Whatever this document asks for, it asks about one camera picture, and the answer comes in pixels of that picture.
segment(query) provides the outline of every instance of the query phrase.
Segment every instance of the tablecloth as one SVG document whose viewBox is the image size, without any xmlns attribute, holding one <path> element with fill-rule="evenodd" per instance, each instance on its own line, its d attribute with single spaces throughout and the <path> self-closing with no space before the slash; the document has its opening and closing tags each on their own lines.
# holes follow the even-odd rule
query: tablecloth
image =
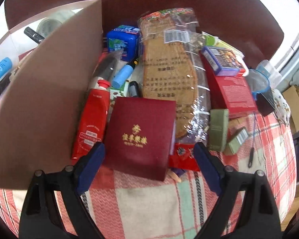
<svg viewBox="0 0 299 239">
<path fill-rule="evenodd" d="M 249 115 L 237 128 L 245 126 L 250 138 L 235 156 L 217 155 L 225 165 L 240 172 L 263 170 L 273 191 L 280 219 L 293 202 L 296 190 L 296 158 L 290 129 L 280 125 L 273 114 Z M 247 167 L 254 142 L 254 161 Z M 82 195 L 85 207 L 105 238 L 115 239 L 192 239 L 211 213 L 217 201 L 200 172 L 189 171 L 176 183 L 151 181 L 101 167 L 90 189 Z M 0 216 L 15 235 L 26 191 L 0 189 Z M 61 194 L 56 192 L 58 207 L 67 231 L 74 233 Z M 242 206 L 239 193 L 224 233 L 231 232 Z"/>
</svg>

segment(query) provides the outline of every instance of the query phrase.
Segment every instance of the wooden floor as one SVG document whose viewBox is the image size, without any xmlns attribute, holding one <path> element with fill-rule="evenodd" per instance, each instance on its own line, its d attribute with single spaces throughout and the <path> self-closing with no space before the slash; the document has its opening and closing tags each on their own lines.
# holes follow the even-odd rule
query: wooden floor
<svg viewBox="0 0 299 239">
<path fill-rule="evenodd" d="M 291 208 L 290 208 L 289 212 L 287 213 L 287 216 L 282 221 L 282 223 L 281 223 L 282 231 L 284 231 L 286 229 L 287 225 L 289 224 L 289 221 L 292 219 L 294 214 L 297 212 L 298 208 L 299 208 L 299 197 L 294 199 L 294 201 L 291 205 Z"/>
</svg>

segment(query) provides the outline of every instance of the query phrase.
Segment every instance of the blue gripper pad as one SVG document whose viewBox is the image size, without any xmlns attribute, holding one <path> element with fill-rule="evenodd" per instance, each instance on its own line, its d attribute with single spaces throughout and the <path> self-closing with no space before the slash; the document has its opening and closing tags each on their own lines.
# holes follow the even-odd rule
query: blue gripper pad
<svg viewBox="0 0 299 239">
<path fill-rule="evenodd" d="M 80 168 L 80 173 L 77 177 L 77 193 L 83 194 L 89 189 L 91 183 L 99 170 L 105 156 L 105 147 L 103 143 L 96 143 L 90 150 L 90 152 L 83 156 L 83 161 L 78 161 L 77 165 Z"/>
<path fill-rule="evenodd" d="M 220 196 L 222 189 L 220 187 L 220 174 L 214 164 L 211 162 L 212 156 L 203 143 L 196 143 L 194 146 L 194 157 L 211 191 Z"/>
</svg>

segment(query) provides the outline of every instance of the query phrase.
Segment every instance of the red cap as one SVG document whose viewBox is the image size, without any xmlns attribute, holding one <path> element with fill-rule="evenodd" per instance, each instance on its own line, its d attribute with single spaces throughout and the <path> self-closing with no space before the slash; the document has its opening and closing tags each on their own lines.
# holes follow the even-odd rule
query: red cap
<svg viewBox="0 0 299 239">
<path fill-rule="evenodd" d="M 98 85 L 101 87 L 104 87 L 105 89 L 109 88 L 111 86 L 111 83 L 107 80 L 100 79 L 97 81 Z"/>
</svg>

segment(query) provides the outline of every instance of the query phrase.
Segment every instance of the red and white checkered cloth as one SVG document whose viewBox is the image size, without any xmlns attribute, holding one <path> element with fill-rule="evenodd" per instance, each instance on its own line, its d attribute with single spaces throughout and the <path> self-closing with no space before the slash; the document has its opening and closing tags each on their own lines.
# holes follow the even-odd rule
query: red and white checkered cloth
<svg viewBox="0 0 299 239">
<path fill-rule="evenodd" d="M 283 220 L 296 190 L 296 158 L 290 129 L 279 125 L 272 114 L 265 118 L 257 115 L 254 161 L 249 169 L 254 115 L 235 129 L 243 126 L 251 137 L 235 156 L 213 153 L 225 165 L 232 165 L 241 172 L 263 170 Z M 0 216 L 15 235 L 18 235 L 25 196 L 26 191 L 0 189 Z M 242 193 L 237 196 L 224 233 L 235 227 L 242 196 Z M 56 193 L 56 198 L 67 231 L 75 234 L 61 194 Z M 187 172 L 182 182 L 176 183 L 169 177 L 157 182 L 101 167 L 82 200 L 105 238 L 192 239 L 211 213 L 217 196 L 210 191 L 200 172 Z"/>
</svg>

